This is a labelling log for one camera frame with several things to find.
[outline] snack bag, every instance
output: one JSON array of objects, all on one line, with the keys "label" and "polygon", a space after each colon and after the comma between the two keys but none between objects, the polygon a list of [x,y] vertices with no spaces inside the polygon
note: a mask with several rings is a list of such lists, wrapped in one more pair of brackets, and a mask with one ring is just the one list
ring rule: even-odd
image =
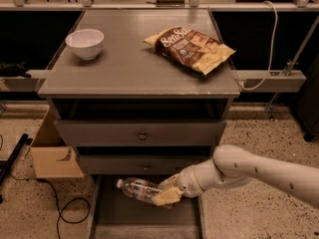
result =
[{"label": "snack bag", "polygon": [[165,29],[144,42],[163,56],[205,75],[235,52],[206,35],[180,26]]}]

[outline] floor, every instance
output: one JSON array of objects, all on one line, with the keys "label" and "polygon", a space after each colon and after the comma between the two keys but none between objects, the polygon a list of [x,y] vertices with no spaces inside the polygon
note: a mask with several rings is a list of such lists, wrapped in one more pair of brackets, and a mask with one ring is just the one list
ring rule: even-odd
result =
[{"label": "floor", "polygon": [[[22,133],[34,137],[48,108],[43,104],[7,104],[6,107],[0,118],[1,159],[8,158]],[[275,107],[274,116],[276,120],[270,121],[259,104],[233,106],[221,143],[319,168],[319,138],[304,141],[304,131],[287,107]],[[54,191],[49,184],[34,179],[28,145],[23,147],[10,172],[12,176],[8,175],[0,186],[3,197],[0,237],[58,238],[56,224],[59,215]],[[60,208],[75,197],[92,201],[94,183],[87,177],[60,178],[50,182],[57,190]],[[202,195],[202,203],[207,239],[319,238],[318,209],[254,179],[243,187],[210,189]],[[86,203],[76,201],[68,206],[63,216],[77,221],[87,212]],[[87,219],[80,224],[60,220],[60,236],[88,238],[87,226]]]}]

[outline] drawer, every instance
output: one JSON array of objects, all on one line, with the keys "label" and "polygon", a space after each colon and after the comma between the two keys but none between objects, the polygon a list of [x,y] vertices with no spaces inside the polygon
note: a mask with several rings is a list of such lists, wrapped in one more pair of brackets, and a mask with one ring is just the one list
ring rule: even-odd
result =
[{"label": "drawer", "polygon": [[225,121],[56,120],[55,126],[72,146],[216,145]]},{"label": "drawer", "polygon": [[86,174],[175,174],[208,160],[208,147],[92,147],[78,148],[79,165]]}]

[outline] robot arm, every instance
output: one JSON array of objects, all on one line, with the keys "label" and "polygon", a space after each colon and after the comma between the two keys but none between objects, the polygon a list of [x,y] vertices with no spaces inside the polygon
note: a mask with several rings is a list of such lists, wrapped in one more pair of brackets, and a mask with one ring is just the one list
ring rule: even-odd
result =
[{"label": "robot arm", "polygon": [[240,147],[220,145],[212,159],[192,165],[160,185],[157,205],[196,197],[210,188],[241,186],[256,178],[314,207],[319,207],[319,169],[254,155]]}]

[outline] white bowl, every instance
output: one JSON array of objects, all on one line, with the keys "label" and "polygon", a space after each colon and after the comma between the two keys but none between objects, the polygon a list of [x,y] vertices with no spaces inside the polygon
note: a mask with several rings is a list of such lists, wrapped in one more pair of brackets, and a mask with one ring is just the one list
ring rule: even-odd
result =
[{"label": "white bowl", "polygon": [[66,38],[73,53],[84,60],[95,59],[103,50],[104,34],[96,29],[82,29]]}]

